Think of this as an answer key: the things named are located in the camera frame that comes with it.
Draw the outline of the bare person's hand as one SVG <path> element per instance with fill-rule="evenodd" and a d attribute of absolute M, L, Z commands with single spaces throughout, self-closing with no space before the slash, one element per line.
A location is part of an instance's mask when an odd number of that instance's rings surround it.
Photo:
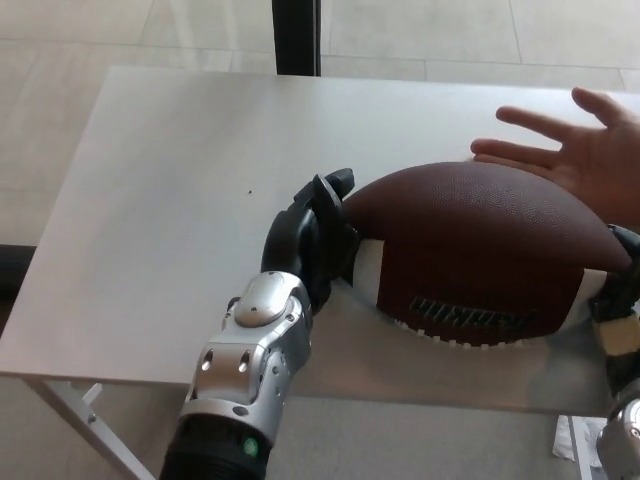
<path fill-rule="evenodd" d="M 496 118 L 561 144 L 557 151 L 497 139 L 476 139 L 477 162 L 525 171 L 565 189 L 604 222 L 639 225 L 639 116 L 609 95 L 575 87 L 574 103 L 601 124 L 570 124 L 530 110 L 503 106 Z"/>

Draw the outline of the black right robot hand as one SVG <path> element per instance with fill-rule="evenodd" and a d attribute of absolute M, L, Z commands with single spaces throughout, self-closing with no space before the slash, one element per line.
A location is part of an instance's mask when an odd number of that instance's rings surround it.
<path fill-rule="evenodd" d="M 609 224 L 609 230 L 631 258 L 590 301 L 592 325 L 605 355 L 607 384 L 613 397 L 639 379 L 639 235 Z"/>

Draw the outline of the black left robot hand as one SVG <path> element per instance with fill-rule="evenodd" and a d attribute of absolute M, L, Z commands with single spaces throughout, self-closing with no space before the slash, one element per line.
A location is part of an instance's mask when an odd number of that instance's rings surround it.
<path fill-rule="evenodd" d="M 328 301 L 331 283 L 347 272 L 359 246 L 343 211 L 343 199 L 354 186 L 350 168 L 314 176 L 276 215 L 266 237 L 261 270 L 298 277 L 313 313 Z"/>

